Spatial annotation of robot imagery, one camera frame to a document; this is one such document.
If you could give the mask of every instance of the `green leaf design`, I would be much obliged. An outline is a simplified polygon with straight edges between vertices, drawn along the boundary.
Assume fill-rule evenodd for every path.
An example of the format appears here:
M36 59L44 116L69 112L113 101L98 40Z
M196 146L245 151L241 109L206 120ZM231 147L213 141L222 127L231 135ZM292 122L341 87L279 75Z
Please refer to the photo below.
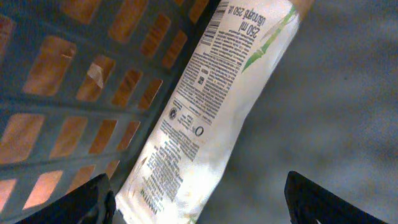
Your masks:
M194 219L194 218L191 218L190 220L189 220L189 224L196 224L196 220Z
M243 71L245 71L251 64L253 64L256 60L260 59L264 54L266 54L268 47L273 43L273 41L276 40L278 35L282 32L282 29L289 23L289 21L293 15L296 15L296 12L295 12L294 7L292 6L290 12L279 23L278 28L269 37L267 42L262 47L260 47L258 50L256 50L256 52L254 54L252 54L250 56L248 62L246 62L246 64L244 65Z

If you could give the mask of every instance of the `barcode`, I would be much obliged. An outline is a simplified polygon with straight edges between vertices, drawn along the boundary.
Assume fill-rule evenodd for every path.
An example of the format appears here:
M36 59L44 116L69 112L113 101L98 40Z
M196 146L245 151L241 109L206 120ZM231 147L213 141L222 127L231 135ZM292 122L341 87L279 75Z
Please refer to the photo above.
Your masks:
M205 33L201 39L201 43L205 45L211 46L211 43L214 39L214 36L217 33L218 27L221 24L221 20L224 17L224 14L228 8L229 1L221 1L215 11L213 17L211 18L210 23L207 25Z

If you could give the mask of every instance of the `small symbol icon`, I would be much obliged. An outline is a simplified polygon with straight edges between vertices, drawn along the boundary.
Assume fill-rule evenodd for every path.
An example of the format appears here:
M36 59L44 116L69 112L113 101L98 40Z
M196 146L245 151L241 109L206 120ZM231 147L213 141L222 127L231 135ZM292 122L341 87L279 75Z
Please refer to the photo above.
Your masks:
M205 81L205 78L200 77L198 83L202 85L204 81Z
M169 113L169 118L170 118L170 120L174 120L174 118L177 116L177 109L176 108L172 108L171 110L170 110L170 113Z
M195 130L195 135L199 137L199 136L201 136L204 132L205 132L205 130L203 129L203 127L202 127L202 126L199 126L199 127L197 127L196 130Z

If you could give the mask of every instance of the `gray surface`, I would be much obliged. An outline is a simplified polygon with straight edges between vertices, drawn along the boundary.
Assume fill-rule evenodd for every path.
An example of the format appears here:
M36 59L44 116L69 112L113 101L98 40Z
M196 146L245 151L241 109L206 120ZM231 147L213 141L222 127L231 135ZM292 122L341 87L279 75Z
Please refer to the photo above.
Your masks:
M290 223L290 170L398 223L397 4L315 3L199 223Z

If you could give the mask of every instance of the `white bottle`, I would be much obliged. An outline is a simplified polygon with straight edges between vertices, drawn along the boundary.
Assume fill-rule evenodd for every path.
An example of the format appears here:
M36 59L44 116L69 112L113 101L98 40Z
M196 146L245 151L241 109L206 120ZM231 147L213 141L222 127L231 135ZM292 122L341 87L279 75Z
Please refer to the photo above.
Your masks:
M116 196L127 223L196 222L312 0L292 2L220 2Z

